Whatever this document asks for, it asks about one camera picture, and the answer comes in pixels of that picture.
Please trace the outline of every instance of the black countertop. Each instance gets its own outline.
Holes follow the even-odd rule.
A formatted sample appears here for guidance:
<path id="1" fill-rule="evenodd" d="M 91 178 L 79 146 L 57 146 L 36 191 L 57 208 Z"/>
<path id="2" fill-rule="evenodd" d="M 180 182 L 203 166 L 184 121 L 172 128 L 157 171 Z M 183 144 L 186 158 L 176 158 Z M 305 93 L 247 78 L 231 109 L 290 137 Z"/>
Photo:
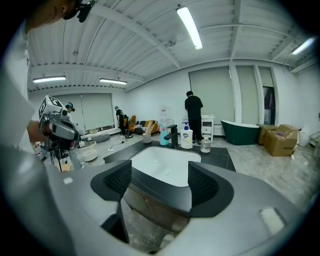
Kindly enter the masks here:
<path id="1" fill-rule="evenodd" d="M 114 154 L 106 156 L 103 159 L 106 164 L 120 160 L 129 160 L 134 155 L 148 147 L 171 148 L 171 144 L 162 146 L 159 141 L 153 140 L 149 144 L 144 144 L 142 141 L 139 141 Z M 226 148 L 211 147 L 209 153 L 201 152 L 200 146 L 193 146 L 192 149 L 184 149 L 181 147 L 175 149 L 194 152 L 201 155 L 201 163 L 224 168 L 226 171 L 236 171 Z M 132 167 L 131 184 L 129 187 L 142 196 L 156 201 L 158 205 L 169 208 L 172 212 L 185 217 L 189 216 L 192 200 L 191 190 L 188 186 L 177 187 L 170 185 Z"/>

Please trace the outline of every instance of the corrugated metal ceiling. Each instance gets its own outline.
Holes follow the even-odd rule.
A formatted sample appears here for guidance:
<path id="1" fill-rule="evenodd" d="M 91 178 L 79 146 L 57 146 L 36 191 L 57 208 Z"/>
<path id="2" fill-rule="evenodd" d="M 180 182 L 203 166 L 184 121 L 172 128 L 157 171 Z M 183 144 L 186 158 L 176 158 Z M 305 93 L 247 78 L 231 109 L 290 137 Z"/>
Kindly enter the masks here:
<path id="1" fill-rule="evenodd" d="M 291 54 L 307 37 L 274 1 L 235 1 L 98 0 L 84 23 L 60 20 L 30 32 L 28 89 L 111 86 L 101 84 L 100 78 L 125 80 L 127 85 L 113 86 L 129 89 L 177 67 L 228 59 L 232 53 L 236 59 L 273 60 L 293 67 L 310 57 L 310 50 Z M 189 8 L 203 49 L 195 50 L 176 13 L 178 4 Z M 112 17 L 101 16 L 107 11 Z M 283 47 L 288 36 L 292 40 Z M 58 75 L 65 75 L 66 81 L 32 82 Z"/>

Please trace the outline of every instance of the black pants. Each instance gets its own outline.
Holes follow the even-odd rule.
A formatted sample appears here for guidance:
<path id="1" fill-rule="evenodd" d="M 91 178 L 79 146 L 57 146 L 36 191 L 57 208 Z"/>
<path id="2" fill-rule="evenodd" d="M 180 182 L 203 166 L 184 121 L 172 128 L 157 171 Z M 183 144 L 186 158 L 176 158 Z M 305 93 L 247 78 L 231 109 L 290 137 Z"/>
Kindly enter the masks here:
<path id="1" fill-rule="evenodd" d="M 121 134 L 122 135 L 126 134 L 126 130 L 125 130 L 124 124 L 125 124 L 124 121 L 123 122 L 119 122 L 119 128 L 121 129 Z"/>
<path id="2" fill-rule="evenodd" d="M 203 139 L 202 133 L 201 133 L 201 127 L 202 127 L 201 119 L 189 120 L 189 126 L 190 126 L 190 129 L 193 131 L 192 139 L 194 140 L 196 138 L 198 141 L 201 141 Z"/>

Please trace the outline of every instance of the windowsill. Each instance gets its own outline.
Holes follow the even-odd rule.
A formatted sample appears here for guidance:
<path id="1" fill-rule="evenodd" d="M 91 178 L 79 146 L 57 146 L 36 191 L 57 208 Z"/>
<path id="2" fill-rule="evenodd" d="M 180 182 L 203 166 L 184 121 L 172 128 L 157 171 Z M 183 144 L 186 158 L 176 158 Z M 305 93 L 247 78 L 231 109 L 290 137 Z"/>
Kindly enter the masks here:
<path id="1" fill-rule="evenodd" d="M 81 139 L 92 137 L 94 135 L 100 135 L 100 134 L 110 134 L 110 135 L 112 135 L 112 134 L 116 134 L 116 133 L 119 133 L 119 132 L 121 132 L 121 130 L 119 128 L 112 128 L 112 129 L 108 129 L 108 130 L 98 131 L 97 133 L 83 135 L 83 136 L 81 136 Z"/>

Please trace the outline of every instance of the sink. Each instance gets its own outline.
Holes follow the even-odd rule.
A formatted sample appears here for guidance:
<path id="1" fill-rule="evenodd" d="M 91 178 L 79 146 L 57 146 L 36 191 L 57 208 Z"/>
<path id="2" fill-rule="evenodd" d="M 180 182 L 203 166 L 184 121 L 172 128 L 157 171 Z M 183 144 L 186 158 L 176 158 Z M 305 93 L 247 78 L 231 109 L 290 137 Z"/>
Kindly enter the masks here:
<path id="1" fill-rule="evenodd" d="M 188 162 L 201 162 L 194 152 L 150 146 L 131 157 L 132 167 L 176 187 L 188 185 Z"/>

